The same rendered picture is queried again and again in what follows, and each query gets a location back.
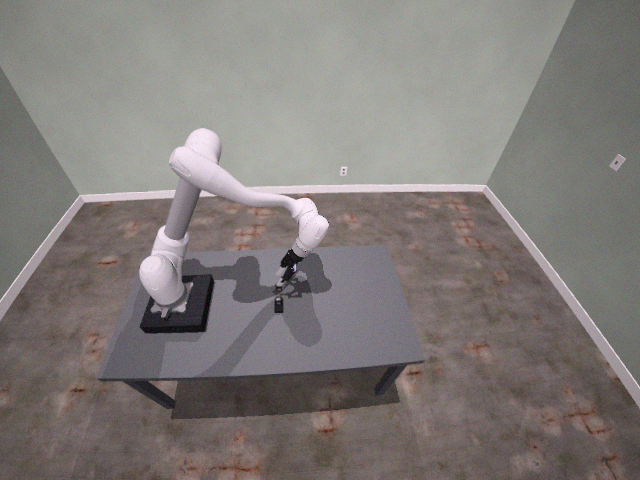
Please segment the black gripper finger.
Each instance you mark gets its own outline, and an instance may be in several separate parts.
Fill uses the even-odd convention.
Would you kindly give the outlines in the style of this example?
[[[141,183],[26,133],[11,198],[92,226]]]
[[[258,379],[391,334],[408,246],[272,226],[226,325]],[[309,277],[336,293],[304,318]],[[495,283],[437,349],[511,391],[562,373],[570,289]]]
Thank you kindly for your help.
[[[291,262],[292,260],[289,261],[289,264],[287,265],[287,269],[284,275],[281,276],[281,279],[276,284],[277,286],[282,286],[285,281],[289,281],[291,277],[294,275],[294,273],[298,271],[298,269],[296,269],[296,265],[294,265],[293,267],[290,266]]]
[[[280,276],[280,274],[283,272],[283,270],[286,268],[286,266],[288,265],[288,260],[290,259],[289,256],[289,252],[290,250],[288,250],[287,254],[284,256],[284,258],[281,260],[281,266],[279,267],[279,269],[276,271],[275,275]]]

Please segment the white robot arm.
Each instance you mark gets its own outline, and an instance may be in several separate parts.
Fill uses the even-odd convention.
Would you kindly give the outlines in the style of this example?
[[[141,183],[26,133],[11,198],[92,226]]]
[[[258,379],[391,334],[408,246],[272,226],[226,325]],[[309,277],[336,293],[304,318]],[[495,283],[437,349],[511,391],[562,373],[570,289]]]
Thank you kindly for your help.
[[[219,143],[216,133],[198,129],[189,135],[184,147],[172,152],[169,159],[170,167],[181,178],[166,225],[159,229],[151,256],[141,263],[139,270],[143,286],[156,300],[151,312],[162,312],[163,320],[171,312],[183,314],[187,311],[194,284],[182,282],[182,263],[189,243],[187,228],[201,190],[250,207],[287,209],[299,224],[299,236],[292,245],[293,252],[299,257],[307,257],[329,228],[328,221],[318,214],[316,205],[308,198],[295,200],[284,195],[254,192],[243,186],[219,166],[222,149]]]

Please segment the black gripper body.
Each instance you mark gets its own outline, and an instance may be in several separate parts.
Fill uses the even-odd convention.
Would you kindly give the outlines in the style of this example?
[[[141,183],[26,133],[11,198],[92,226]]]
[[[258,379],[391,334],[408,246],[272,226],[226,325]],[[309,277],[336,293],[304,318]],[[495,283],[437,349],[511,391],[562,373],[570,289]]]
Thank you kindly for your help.
[[[291,262],[290,266],[292,266],[292,265],[293,265],[293,266],[294,266],[294,265],[296,265],[296,266],[297,266],[297,264],[298,264],[299,262],[301,262],[301,261],[304,259],[304,258],[302,258],[302,257],[297,256],[297,255],[293,252],[293,250],[292,250],[292,249],[291,249],[291,250],[290,250],[290,252],[289,252],[289,256],[290,256],[290,257],[292,257],[292,259],[293,259],[293,260],[292,260],[292,259],[290,258],[290,259],[288,260],[288,262],[289,262],[290,260],[292,260],[292,262]],[[293,266],[292,266],[292,267],[293,267]]]

